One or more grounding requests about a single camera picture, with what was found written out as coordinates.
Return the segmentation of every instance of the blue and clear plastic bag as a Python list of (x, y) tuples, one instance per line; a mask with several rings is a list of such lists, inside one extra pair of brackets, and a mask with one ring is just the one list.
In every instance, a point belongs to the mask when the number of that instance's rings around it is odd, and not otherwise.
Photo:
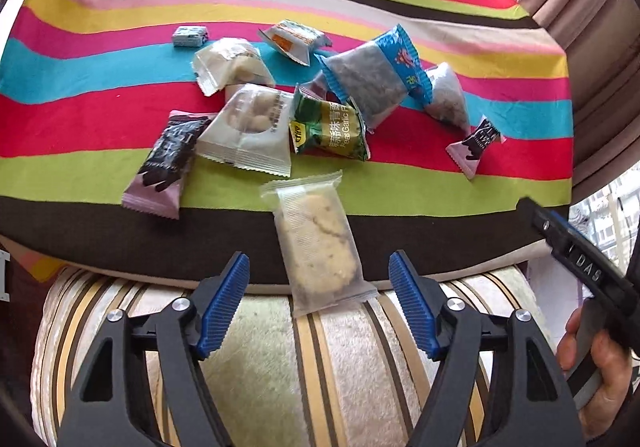
[(353, 50), (317, 58), (331, 90), (343, 103), (353, 99), (369, 130), (378, 127), (407, 95), (423, 105), (431, 103), (431, 82), (399, 24)]

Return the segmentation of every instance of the striped cushion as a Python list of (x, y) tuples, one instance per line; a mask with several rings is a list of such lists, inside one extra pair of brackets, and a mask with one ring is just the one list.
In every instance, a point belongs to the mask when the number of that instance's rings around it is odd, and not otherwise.
[[(530, 309), (544, 330), (533, 293), (514, 267), (442, 286), (480, 311)], [(117, 307), (132, 316), (155, 312), (184, 293), (63, 270), (47, 297), (31, 377), (33, 424), (50, 446), (105, 314)], [(158, 355), (148, 353), (147, 359), (162, 437), (177, 446)], [(292, 319), (289, 297), (244, 297), (222, 348), (202, 363), (237, 447), (404, 446), (436, 369), (415, 346), (393, 292), (300, 319)], [(491, 353), (481, 353), (461, 445), (479, 434), (491, 369)]]

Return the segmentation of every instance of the curtain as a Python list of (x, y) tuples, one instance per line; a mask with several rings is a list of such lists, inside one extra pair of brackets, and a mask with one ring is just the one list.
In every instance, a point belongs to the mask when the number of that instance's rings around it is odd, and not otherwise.
[(517, 0), (564, 48), (578, 202), (640, 160), (640, 9), (634, 0)]

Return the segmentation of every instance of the screw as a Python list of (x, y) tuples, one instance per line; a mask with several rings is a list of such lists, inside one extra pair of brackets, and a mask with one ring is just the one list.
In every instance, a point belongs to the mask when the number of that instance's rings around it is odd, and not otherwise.
[(464, 310), (465, 306), (465, 302), (460, 299), (460, 297), (452, 297), (451, 299), (447, 300), (447, 307), (454, 312)]
[(529, 322), (531, 320), (531, 312), (520, 308), (519, 310), (516, 310), (516, 319), (522, 322)]
[(117, 310), (111, 310), (107, 314), (107, 321), (110, 322), (118, 322), (124, 316), (124, 312), (119, 308)]
[(186, 297), (178, 297), (178, 299), (171, 303), (171, 308), (173, 308), (176, 312), (182, 312), (190, 306), (191, 301)]

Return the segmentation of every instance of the striped tablecloth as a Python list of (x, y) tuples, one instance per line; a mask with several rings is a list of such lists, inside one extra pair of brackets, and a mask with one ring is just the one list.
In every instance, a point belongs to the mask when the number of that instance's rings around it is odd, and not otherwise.
[(119, 206), (171, 109), (223, 103), (198, 90), (193, 49), (171, 45), (174, 28), (255, 42), (291, 90), (317, 64), (299, 66), (257, 36), (285, 18), (325, 31), (338, 52), (401, 23), (425, 68), (447, 61), (459, 74), (471, 123), (485, 114), (507, 137), (469, 182), (445, 152), (462, 135), (407, 100), (370, 136), (366, 164), (292, 157), (295, 177), (344, 171), (339, 193), (367, 279), (386, 279), (398, 248), (423, 274), (527, 258), (536, 236), (515, 204), (568, 204), (573, 125), (565, 56), (513, 0), (25, 0), (0, 62), (0, 234), (92, 268), (175, 279), (198, 280), (242, 250), (252, 283), (286, 284), (258, 196), (267, 175), (197, 159), (178, 222)]

